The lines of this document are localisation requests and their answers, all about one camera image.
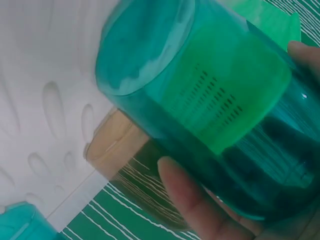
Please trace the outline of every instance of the hand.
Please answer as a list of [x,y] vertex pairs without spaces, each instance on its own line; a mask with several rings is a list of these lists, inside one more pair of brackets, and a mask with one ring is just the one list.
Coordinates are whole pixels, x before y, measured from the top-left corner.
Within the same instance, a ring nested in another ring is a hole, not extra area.
[[[320,80],[320,48],[291,42],[288,51]],[[237,215],[169,157],[161,158],[158,168],[171,200],[203,240],[320,240],[320,200],[299,216],[267,228]]]

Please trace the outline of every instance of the white surface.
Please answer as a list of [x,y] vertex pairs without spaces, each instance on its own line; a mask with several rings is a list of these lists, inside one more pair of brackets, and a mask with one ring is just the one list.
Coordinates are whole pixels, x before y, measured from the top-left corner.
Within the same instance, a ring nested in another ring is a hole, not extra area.
[[61,230],[55,210],[77,203],[66,199],[94,172],[85,144],[112,107],[93,73],[117,2],[0,1],[0,206],[28,201]]
[[108,180],[97,171],[94,171],[52,214],[48,216],[48,221],[58,232],[61,232],[107,183]]

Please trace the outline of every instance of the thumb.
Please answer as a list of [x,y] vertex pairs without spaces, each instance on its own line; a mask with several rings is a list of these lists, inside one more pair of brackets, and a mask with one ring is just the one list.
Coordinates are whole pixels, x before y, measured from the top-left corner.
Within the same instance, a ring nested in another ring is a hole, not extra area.
[[291,41],[288,45],[288,53],[297,64],[309,69],[320,80],[320,48],[307,46],[299,41]]

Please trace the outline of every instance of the green striped cloth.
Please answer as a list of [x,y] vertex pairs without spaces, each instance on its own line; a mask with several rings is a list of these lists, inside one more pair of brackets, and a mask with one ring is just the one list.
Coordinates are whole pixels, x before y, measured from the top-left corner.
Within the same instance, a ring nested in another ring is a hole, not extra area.
[[[318,0],[266,0],[288,14],[299,13],[302,41],[320,46]],[[61,232],[67,240],[199,240],[191,231],[172,231],[107,185]]]
[[62,231],[69,240],[199,240],[193,232],[158,223],[112,184],[108,184]]

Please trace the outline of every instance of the teal plastic bottle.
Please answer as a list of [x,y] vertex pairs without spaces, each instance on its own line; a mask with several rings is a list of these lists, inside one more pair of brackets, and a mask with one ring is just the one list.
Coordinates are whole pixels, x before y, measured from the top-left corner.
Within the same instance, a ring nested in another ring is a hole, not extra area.
[[216,1],[122,1],[95,73],[121,111],[242,216],[283,219],[319,194],[317,84]]
[[21,202],[0,214],[1,240],[63,240],[37,208]]

